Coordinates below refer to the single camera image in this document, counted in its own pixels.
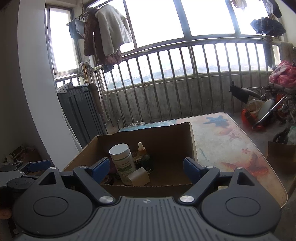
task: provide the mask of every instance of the white pill bottle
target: white pill bottle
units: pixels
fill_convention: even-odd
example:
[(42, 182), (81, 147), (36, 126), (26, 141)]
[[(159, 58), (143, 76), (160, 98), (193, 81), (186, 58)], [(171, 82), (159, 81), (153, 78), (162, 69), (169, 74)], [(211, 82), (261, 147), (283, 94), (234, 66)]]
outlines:
[(109, 150), (109, 154), (125, 185), (131, 185), (128, 175), (136, 170), (131, 151), (127, 144), (118, 144)]

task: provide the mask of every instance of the blue gripper pad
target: blue gripper pad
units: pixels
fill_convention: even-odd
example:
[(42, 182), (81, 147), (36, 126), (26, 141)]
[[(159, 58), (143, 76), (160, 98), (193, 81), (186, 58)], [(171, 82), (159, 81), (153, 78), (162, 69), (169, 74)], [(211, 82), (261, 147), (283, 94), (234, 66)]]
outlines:
[(28, 166), (28, 172), (43, 171), (50, 168), (51, 166), (52, 163), (50, 162), (50, 160), (31, 162)]
[(110, 161), (108, 158), (104, 158), (98, 165), (91, 166), (89, 169), (91, 170), (91, 177), (100, 184), (110, 171)]
[(183, 171), (189, 177), (193, 184), (197, 183), (205, 173), (204, 167), (199, 165), (190, 157), (187, 157), (183, 161)]

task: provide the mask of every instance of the metal screw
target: metal screw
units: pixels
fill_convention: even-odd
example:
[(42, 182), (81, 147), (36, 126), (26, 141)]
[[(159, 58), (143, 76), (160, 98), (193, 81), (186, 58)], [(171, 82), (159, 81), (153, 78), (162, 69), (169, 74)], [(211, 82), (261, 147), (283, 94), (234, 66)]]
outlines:
[(103, 197), (100, 197), (99, 201), (101, 203), (111, 203), (114, 201), (114, 198), (110, 196), (103, 196)]
[(181, 202), (186, 202), (186, 203), (193, 202), (194, 201), (194, 197), (188, 196), (188, 195), (184, 195), (184, 196), (181, 196), (180, 197), (180, 201)]

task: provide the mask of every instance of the white bottle cap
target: white bottle cap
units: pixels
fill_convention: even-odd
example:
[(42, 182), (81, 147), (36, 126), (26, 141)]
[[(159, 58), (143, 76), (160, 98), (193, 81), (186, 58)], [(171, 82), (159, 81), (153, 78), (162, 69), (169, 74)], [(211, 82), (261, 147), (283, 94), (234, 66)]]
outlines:
[(113, 160), (120, 160), (130, 154), (130, 149), (127, 144), (118, 144), (109, 150), (109, 154)]
[(139, 143), (138, 143), (138, 146), (139, 146), (139, 150), (143, 150), (143, 149), (145, 149), (145, 148), (143, 147), (142, 142), (139, 142)]

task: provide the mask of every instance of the dropper cap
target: dropper cap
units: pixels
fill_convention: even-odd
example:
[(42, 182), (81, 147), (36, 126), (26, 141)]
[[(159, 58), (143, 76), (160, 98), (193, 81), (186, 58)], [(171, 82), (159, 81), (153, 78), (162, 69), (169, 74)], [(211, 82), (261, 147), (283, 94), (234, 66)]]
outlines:
[(138, 151), (139, 151), (139, 155), (143, 156), (143, 155), (146, 155), (147, 152), (146, 152), (146, 148), (143, 146), (142, 142), (139, 142), (138, 143)]

